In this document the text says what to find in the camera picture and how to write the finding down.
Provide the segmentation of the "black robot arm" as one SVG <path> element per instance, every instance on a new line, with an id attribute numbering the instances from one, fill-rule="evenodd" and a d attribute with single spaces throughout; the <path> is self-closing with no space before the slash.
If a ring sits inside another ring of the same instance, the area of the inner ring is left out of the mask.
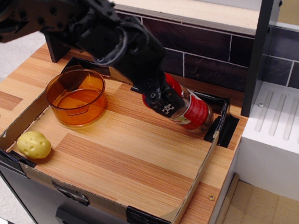
<path id="1" fill-rule="evenodd" d="M 136 17 L 119 17 L 109 0 L 0 0 L 0 43 L 38 31 L 114 67 L 159 114 L 172 117 L 185 106 L 161 70 L 163 46 Z"/>

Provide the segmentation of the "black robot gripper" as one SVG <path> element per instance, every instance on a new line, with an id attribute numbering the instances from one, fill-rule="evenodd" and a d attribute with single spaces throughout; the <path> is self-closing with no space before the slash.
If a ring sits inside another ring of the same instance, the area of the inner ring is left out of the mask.
<path id="1" fill-rule="evenodd" d="M 93 56 L 96 64 L 114 67 L 127 77 L 160 115 L 174 115 L 184 107 L 183 98 L 173 88 L 165 86 L 161 90 L 165 50 L 135 16 L 113 25 L 92 26 L 82 34 L 80 47 Z"/>

